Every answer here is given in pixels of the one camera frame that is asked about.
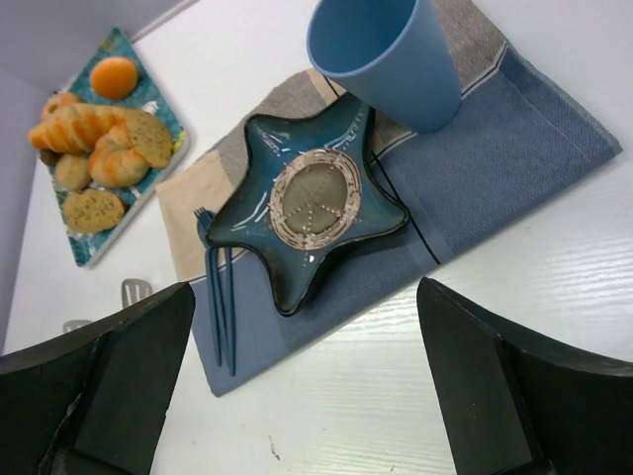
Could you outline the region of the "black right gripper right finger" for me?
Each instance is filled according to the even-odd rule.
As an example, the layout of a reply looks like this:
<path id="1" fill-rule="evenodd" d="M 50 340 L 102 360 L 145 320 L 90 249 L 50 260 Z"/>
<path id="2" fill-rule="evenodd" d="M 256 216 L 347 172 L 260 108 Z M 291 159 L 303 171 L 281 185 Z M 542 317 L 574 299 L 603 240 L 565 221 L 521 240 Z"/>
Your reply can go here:
<path id="1" fill-rule="evenodd" d="M 629 474 L 632 365 L 422 278 L 416 303 L 459 474 Z"/>

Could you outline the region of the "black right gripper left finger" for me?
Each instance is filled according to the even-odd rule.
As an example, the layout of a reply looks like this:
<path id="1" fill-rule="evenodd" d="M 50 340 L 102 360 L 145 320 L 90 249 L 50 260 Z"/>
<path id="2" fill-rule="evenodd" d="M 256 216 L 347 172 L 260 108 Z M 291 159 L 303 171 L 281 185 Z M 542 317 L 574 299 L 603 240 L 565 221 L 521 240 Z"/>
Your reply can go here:
<path id="1" fill-rule="evenodd" d="M 193 316 L 181 282 L 3 355 L 2 473 L 149 473 Z"/>

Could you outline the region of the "metal tongs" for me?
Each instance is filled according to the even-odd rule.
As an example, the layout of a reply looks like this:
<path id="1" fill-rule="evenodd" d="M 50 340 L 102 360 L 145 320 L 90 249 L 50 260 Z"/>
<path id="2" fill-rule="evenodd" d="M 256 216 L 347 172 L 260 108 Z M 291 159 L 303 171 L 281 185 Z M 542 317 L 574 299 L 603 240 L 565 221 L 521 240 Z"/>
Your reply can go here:
<path id="1" fill-rule="evenodd" d="M 122 308 L 125 309 L 153 294 L 152 286 L 149 282 L 138 278 L 126 278 L 121 284 Z M 63 333 L 70 333 L 82 327 L 92 324 L 90 320 L 71 320 L 62 325 Z"/>

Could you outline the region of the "brown bread slice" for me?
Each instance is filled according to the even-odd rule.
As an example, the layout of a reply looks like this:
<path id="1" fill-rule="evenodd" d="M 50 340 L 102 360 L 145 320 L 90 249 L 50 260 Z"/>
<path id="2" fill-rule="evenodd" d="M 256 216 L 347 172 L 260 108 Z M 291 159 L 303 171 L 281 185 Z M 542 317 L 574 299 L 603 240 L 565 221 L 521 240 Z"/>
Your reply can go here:
<path id="1" fill-rule="evenodd" d="M 143 110 L 127 109 L 125 124 L 129 140 L 152 168 L 163 168 L 172 156 L 172 138 L 167 127 Z"/>

